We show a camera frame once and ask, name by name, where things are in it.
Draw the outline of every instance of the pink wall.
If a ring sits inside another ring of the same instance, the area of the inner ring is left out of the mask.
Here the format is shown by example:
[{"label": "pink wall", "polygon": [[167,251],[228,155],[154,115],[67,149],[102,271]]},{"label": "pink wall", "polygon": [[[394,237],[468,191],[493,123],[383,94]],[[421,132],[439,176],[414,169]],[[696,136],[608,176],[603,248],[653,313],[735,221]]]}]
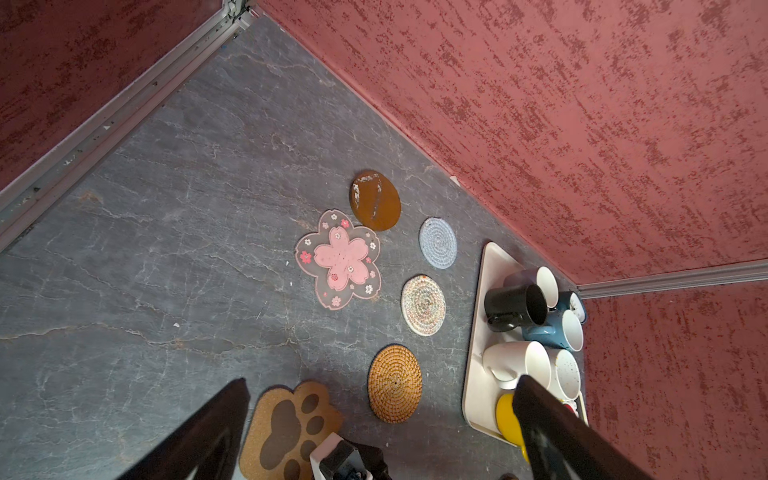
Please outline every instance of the pink wall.
[{"label": "pink wall", "polygon": [[768,257],[768,2],[263,7],[578,283]]},{"label": "pink wall", "polygon": [[220,0],[0,5],[0,189],[202,25]]},{"label": "pink wall", "polygon": [[768,282],[586,303],[598,432],[659,479],[768,478]]}]

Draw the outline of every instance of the round coaster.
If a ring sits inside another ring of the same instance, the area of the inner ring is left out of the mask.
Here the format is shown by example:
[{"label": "round coaster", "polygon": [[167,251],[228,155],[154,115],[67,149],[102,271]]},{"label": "round coaster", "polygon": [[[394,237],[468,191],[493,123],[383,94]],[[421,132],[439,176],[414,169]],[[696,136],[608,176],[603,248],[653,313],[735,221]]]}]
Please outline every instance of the round coaster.
[{"label": "round coaster", "polygon": [[406,282],[400,296],[402,315],[414,333],[434,335],[445,319],[445,297],[434,280],[426,275],[414,276]]},{"label": "round coaster", "polygon": [[402,345],[391,345],[373,359],[368,372],[371,410],[387,423],[408,419],[422,398],[419,361]]},{"label": "round coaster", "polygon": [[419,231],[419,245],[430,265],[448,268],[456,260],[456,235],[442,218],[428,218]]},{"label": "round coaster", "polygon": [[400,219],[400,196],[387,177],[367,170],[355,177],[349,189],[349,205],[360,223],[381,232]]}]

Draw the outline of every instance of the white tray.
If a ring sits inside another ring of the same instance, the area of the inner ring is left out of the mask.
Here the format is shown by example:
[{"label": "white tray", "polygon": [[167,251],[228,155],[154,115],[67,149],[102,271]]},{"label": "white tray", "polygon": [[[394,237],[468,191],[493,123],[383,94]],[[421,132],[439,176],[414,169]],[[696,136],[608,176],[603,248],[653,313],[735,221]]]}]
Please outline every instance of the white tray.
[{"label": "white tray", "polygon": [[[462,400],[464,419],[469,426],[509,445],[515,444],[504,440],[496,427],[496,404],[502,395],[510,393],[511,390],[499,387],[494,376],[485,371],[482,366],[482,353],[497,343],[522,341],[523,336],[520,327],[504,333],[492,332],[488,328],[485,317],[485,294],[492,288],[503,286],[504,278],[508,275],[523,269],[524,267],[499,245],[493,242],[485,245],[480,263],[480,279],[475,298],[475,317],[472,320],[472,337],[469,340]],[[576,403],[581,420],[587,423],[587,410],[584,408],[584,400],[580,392]]]}]

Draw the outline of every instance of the cup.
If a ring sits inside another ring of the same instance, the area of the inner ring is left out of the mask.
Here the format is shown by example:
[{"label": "cup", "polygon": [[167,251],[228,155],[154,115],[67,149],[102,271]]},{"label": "cup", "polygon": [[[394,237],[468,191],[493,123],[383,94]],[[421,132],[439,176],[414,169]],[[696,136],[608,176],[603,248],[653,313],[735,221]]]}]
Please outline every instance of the cup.
[{"label": "cup", "polygon": [[485,349],[482,365],[496,377],[504,390],[513,390],[523,375],[532,376],[544,388],[549,386],[549,357],[539,342],[506,342]]},{"label": "cup", "polygon": [[537,285],[494,288],[485,294],[488,328],[508,332],[516,326],[544,325],[547,301]]},{"label": "cup", "polygon": [[584,347],[584,331],[581,329],[581,322],[570,310],[555,310],[548,313],[547,322],[543,326],[523,328],[523,338],[571,352],[579,352]]},{"label": "cup", "polygon": [[496,403],[496,426],[507,442],[520,447],[523,458],[528,462],[528,452],[525,451],[525,441],[520,422],[512,409],[514,393],[505,393]]},{"label": "cup", "polygon": [[558,304],[554,309],[563,312],[565,310],[573,310],[581,325],[587,322],[587,309],[584,308],[584,302],[581,301],[578,292],[560,292]]},{"label": "cup", "polygon": [[541,289],[549,308],[554,308],[558,304],[558,281],[554,278],[552,270],[546,266],[521,270],[504,279],[504,286],[522,286],[531,283],[538,285]]},{"label": "cup", "polygon": [[547,390],[560,400],[576,400],[581,389],[581,375],[578,364],[571,352],[561,349],[547,349],[552,378]]}]

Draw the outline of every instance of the paw print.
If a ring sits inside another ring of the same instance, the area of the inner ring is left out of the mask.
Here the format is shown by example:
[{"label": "paw print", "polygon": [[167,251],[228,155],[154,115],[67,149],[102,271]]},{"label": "paw print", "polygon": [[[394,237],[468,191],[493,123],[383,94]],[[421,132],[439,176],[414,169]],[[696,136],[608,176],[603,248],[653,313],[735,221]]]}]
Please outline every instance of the paw print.
[{"label": "paw print", "polygon": [[267,391],[256,405],[240,454],[243,476],[311,480],[310,454],[339,431],[342,421],[329,404],[328,389],[317,382],[304,382],[295,392],[282,387]]}]

